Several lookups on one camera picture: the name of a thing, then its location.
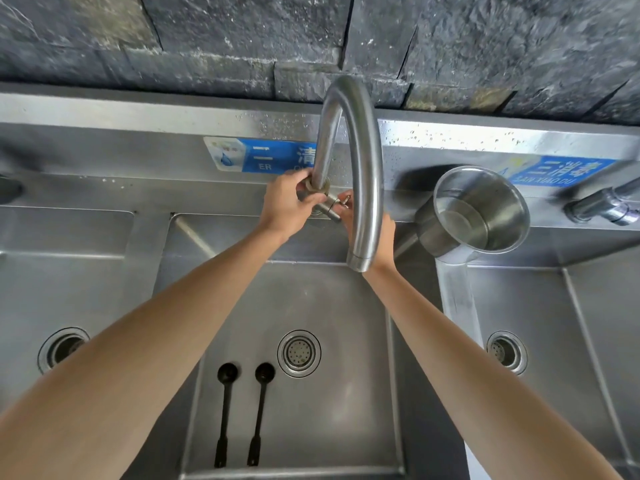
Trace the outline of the person's right hand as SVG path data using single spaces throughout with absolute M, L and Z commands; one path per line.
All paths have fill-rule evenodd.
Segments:
M 353 230 L 346 231 L 349 243 L 352 244 Z M 397 271 L 393 258 L 395 231 L 395 221 L 390 217 L 388 212 L 384 211 L 378 250 L 369 270 L 363 273 L 364 278 L 368 282 L 382 271 Z

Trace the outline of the person's left hand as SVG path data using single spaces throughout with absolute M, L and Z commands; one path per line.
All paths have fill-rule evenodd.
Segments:
M 302 229 L 313 209 L 301 208 L 298 190 L 306 189 L 305 181 L 312 172 L 312 168 L 290 170 L 267 185 L 257 235 L 272 244 L 283 244 Z

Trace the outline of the steel faucet lever handle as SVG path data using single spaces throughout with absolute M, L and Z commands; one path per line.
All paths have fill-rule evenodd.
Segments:
M 334 209 L 337 207 L 338 202 L 339 202 L 338 196 L 332 193 L 326 193 L 325 202 L 322 204 L 316 205 L 311 212 L 311 216 L 317 217 L 320 215 L 324 215 L 325 217 L 328 217 L 332 221 L 336 223 L 340 223 L 341 222 L 340 216 L 337 214 L 337 212 Z

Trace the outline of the steel gooseneck faucet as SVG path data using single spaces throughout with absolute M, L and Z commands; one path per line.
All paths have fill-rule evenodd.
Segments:
M 328 172 L 339 122 L 344 117 L 348 129 L 353 172 L 353 241 L 346 263 L 364 273 L 373 263 L 380 242 L 383 220 L 383 157 L 378 119 L 364 83 L 352 76 L 340 76 L 324 97 L 316 156 L 306 189 L 298 196 L 330 192 Z

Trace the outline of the person's left forearm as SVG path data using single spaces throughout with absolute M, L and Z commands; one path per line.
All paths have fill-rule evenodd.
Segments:
M 260 224 L 92 338 L 0 415 L 0 480 L 120 480 L 268 258 Z

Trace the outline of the person's right forearm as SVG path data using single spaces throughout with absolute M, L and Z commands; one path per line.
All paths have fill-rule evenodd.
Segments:
M 364 277 L 491 480 L 623 480 L 539 395 L 409 284 L 393 258 L 375 259 Z

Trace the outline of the blue and white label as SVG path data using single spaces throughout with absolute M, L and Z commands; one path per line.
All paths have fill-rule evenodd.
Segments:
M 316 144 L 205 136 L 204 144 L 220 171 L 281 175 L 312 168 Z

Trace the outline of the round steel sink drain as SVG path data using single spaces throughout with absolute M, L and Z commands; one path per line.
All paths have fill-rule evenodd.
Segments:
M 528 366 L 529 354 L 523 341 L 509 331 L 496 331 L 486 341 L 486 351 L 503 367 L 520 376 Z
M 89 340 L 89 334 L 78 327 L 66 327 L 54 332 L 38 351 L 37 366 L 40 373 L 52 370 Z
M 277 360 L 281 370 L 290 378 L 302 379 L 313 374 L 322 357 L 316 336 L 307 330 L 293 330 L 280 341 Z

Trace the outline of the stainless steel cup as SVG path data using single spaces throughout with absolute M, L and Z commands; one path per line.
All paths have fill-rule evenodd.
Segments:
M 463 265 L 513 251 L 529 233 L 524 197 L 502 175 L 478 166 L 445 172 L 414 215 L 417 241 L 434 258 Z

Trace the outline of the stainless steel sink unit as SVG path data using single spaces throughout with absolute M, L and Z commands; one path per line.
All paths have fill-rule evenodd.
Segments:
M 314 142 L 318 104 L 0 83 L 0 413 L 41 374 L 54 332 L 90 339 L 249 234 L 272 174 L 220 171 L 205 136 Z M 640 177 L 640 127 L 378 110 L 397 266 L 486 351 L 515 334 L 519 377 L 628 480 L 640 480 L 640 221 L 575 224 L 565 201 Z M 551 155 L 617 162 L 569 188 L 518 186 L 531 230 L 513 251 L 449 266 L 411 242 L 439 177 Z M 313 217 L 263 266 L 157 419 L 124 480 L 485 476 L 401 333 L 348 269 L 340 224 Z M 306 378 L 280 368 L 293 330 L 318 339 Z M 227 464 L 214 468 L 222 364 L 236 364 Z M 248 467 L 260 398 L 275 368 Z

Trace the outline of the blue label with yellow corner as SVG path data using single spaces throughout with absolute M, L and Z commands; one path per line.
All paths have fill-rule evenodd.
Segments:
M 494 172 L 514 185 L 566 188 L 611 167 L 613 159 L 523 155 L 497 165 Z

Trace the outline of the black long-handled spoon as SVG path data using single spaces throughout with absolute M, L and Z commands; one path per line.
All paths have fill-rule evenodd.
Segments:
M 223 405 L 220 423 L 220 436 L 216 445 L 214 468 L 224 468 L 227 464 L 228 448 L 228 417 L 232 396 L 232 386 L 238 378 L 239 370 L 236 364 L 227 362 L 222 364 L 218 370 L 218 380 L 223 385 Z
M 266 393 L 268 389 L 268 384 L 272 382 L 275 377 L 275 368 L 269 362 L 261 363 L 255 370 L 255 378 L 260 384 L 260 398 L 259 405 L 257 411 L 257 419 L 255 422 L 254 434 L 250 442 L 250 448 L 247 457 L 247 466 L 248 467 L 257 467 L 260 460 L 260 449 L 261 449 L 261 425 L 262 418 L 264 414 L 264 405 L 266 401 Z

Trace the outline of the chrome wall faucet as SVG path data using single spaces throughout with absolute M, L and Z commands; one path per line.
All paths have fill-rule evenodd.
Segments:
M 631 206 L 640 194 L 640 177 L 617 187 L 603 188 L 587 197 L 571 201 L 564 214 L 574 223 L 587 223 L 594 217 L 603 217 L 618 226 L 628 226 L 640 219 L 640 209 Z

